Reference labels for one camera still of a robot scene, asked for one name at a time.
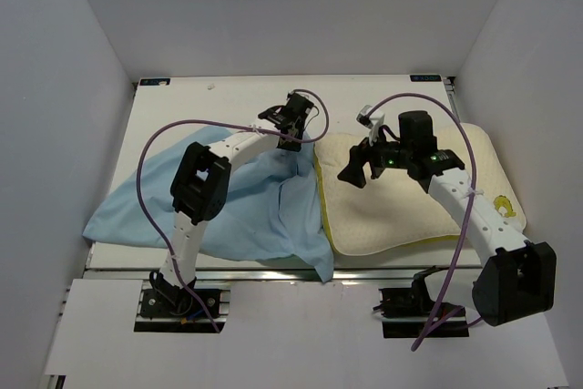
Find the gray wall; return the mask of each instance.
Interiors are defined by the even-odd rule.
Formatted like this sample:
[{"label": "gray wall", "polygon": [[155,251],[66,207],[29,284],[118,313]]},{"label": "gray wall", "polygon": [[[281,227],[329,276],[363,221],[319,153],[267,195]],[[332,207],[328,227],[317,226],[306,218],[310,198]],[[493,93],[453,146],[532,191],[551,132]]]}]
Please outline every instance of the gray wall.
[{"label": "gray wall", "polygon": [[37,388],[131,85],[87,0],[0,0],[0,386]]},{"label": "gray wall", "polygon": [[140,76],[457,73],[496,0],[88,0]]},{"label": "gray wall", "polygon": [[583,388],[583,0],[499,0],[458,78],[526,211],[557,251],[548,323],[570,386]]}]

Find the white pad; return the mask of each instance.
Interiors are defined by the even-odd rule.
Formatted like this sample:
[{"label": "white pad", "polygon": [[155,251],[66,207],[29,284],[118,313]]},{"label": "white pad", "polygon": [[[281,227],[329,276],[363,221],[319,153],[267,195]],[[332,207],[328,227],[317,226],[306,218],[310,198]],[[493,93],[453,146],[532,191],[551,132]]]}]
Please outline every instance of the white pad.
[{"label": "white pad", "polygon": [[[523,230],[527,220],[490,138],[474,125],[464,124],[464,129],[476,154],[477,187],[508,222]],[[437,146],[453,150],[471,173],[457,128],[442,128],[435,135]],[[371,180],[367,165],[364,189],[337,179],[348,163],[350,148],[362,139],[328,134],[315,145],[324,229],[334,249],[344,255],[370,255],[406,243],[456,239],[455,222],[406,170],[386,169],[379,179]]]}]

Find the yellow trim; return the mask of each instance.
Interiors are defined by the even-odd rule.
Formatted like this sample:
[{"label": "yellow trim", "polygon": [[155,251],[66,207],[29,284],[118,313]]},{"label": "yellow trim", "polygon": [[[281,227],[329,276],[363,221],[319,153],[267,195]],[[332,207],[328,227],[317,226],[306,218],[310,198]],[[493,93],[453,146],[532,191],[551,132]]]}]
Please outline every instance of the yellow trim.
[{"label": "yellow trim", "polygon": [[332,229],[330,228],[330,222],[328,221],[328,210],[326,209],[326,198],[324,197],[324,180],[322,177],[320,161],[318,161],[318,155],[316,155],[316,147],[313,149],[313,162],[316,167],[316,179],[318,180],[318,194],[320,195],[320,207],[322,210],[322,225],[324,227],[324,234],[326,234],[332,249],[336,251],[336,248],[334,248],[334,240],[332,239]]},{"label": "yellow trim", "polygon": [[[324,183],[323,183],[323,176],[322,176],[322,167],[320,166],[320,161],[318,161],[318,155],[316,154],[316,148],[313,149],[313,162],[316,168],[316,179],[318,180],[318,194],[320,195],[320,207],[322,210],[322,225],[324,228],[324,233],[330,242],[330,246],[332,249],[340,254],[338,250],[334,247],[334,240],[332,239],[332,229],[330,228],[330,222],[328,221],[328,210],[326,209],[326,198],[324,197]],[[417,245],[417,244],[426,244],[426,243],[433,243],[435,241],[456,241],[459,239],[459,236],[455,236],[453,234],[449,234],[446,236],[440,237],[428,237],[427,239],[422,239],[420,241],[410,241],[409,243],[404,243],[398,246],[405,246],[405,245]]]}]

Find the robotic arm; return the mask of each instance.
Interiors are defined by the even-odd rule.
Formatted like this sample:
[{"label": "robotic arm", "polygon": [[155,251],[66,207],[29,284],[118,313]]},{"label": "robotic arm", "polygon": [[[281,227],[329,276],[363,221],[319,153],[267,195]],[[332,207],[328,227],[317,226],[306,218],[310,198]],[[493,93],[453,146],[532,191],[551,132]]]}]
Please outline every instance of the robotic arm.
[{"label": "robotic arm", "polygon": [[[285,106],[271,107],[258,115],[253,126],[279,131],[302,139],[306,118],[313,103],[298,93],[290,93]],[[200,244],[209,220],[225,205],[232,172],[264,151],[281,148],[299,151],[301,144],[259,131],[238,132],[232,136],[202,146],[192,143],[180,162],[170,187],[174,198],[174,233],[172,247],[180,276],[189,287],[196,281],[195,264]],[[168,253],[158,271],[152,271],[149,281],[156,296],[163,300],[170,314],[191,311],[192,298],[181,287],[173,260]]]},{"label": "robotic arm", "polygon": [[[365,164],[371,168],[372,179],[379,178],[387,168],[406,169],[461,227],[471,190],[470,177],[453,151],[437,148],[431,117],[425,111],[401,114],[401,137],[387,141],[383,113],[377,110],[374,118],[368,118],[369,109],[365,107],[357,117],[371,130],[369,137],[350,149],[349,163],[338,179],[363,188]],[[479,193],[475,195],[467,237],[483,269],[479,274],[455,271],[445,301],[477,310],[493,326],[552,307],[557,257],[546,242],[532,243]],[[432,268],[415,275],[410,307],[431,309],[445,273]]]}]

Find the light blue fabric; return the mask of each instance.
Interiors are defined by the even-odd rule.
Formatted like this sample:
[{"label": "light blue fabric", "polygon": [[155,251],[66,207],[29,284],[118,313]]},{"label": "light blue fabric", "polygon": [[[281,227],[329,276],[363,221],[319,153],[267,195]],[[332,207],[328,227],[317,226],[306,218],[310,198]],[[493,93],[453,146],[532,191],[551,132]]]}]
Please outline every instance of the light blue fabric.
[{"label": "light blue fabric", "polygon": [[[174,211],[169,188],[184,151],[194,141],[208,145],[229,135],[227,129],[206,127],[146,160],[144,201],[170,238]],[[135,173],[99,206],[83,235],[92,241],[165,248],[138,205]],[[230,177],[227,203],[209,222],[201,251],[231,260],[296,255],[323,282],[329,281],[333,256],[322,229],[313,145],[302,145],[300,152],[271,150],[237,169]]]}]

